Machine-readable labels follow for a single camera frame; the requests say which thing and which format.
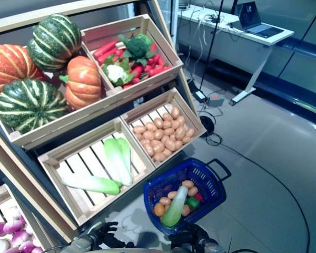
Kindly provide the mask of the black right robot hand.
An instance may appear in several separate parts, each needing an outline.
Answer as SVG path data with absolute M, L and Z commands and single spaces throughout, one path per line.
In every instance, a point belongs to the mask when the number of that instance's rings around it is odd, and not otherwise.
M 199 225 L 189 223 L 185 229 L 169 236 L 171 252 L 204 252 L 203 242 L 208 233 Z

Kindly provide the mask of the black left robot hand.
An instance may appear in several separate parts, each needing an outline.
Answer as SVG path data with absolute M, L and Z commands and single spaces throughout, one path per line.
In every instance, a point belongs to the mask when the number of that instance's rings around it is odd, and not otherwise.
M 135 245 L 133 242 L 129 241 L 125 243 L 115 237 L 113 232 L 117 231 L 118 224 L 116 221 L 101 223 L 93 228 L 91 233 L 97 236 L 99 245 L 105 244 L 110 248 L 134 248 Z

